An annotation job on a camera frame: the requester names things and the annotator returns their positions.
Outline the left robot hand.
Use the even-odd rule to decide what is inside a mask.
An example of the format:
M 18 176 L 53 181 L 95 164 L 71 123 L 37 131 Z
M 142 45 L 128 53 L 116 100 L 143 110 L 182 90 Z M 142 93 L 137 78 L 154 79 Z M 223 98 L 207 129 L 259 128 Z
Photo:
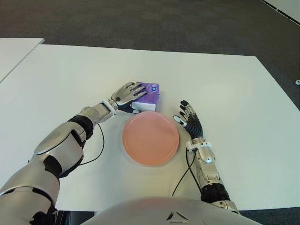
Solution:
M 128 82 L 112 94 L 109 103 L 115 110 L 138 114 L 140 111 L 131 106 L 132 102 L 146 94 L 146 87 L 140 82 Z

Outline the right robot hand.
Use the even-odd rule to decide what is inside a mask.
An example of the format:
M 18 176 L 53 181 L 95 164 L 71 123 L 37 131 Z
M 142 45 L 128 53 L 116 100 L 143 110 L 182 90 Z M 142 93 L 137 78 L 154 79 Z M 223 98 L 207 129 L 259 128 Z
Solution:
M 182 125 L 191 139 L 203 138 L 203 128 L 198 116 L 189 102 L 182 100 L 180 102 L 180 116 L 174 115 L 173 119 Z

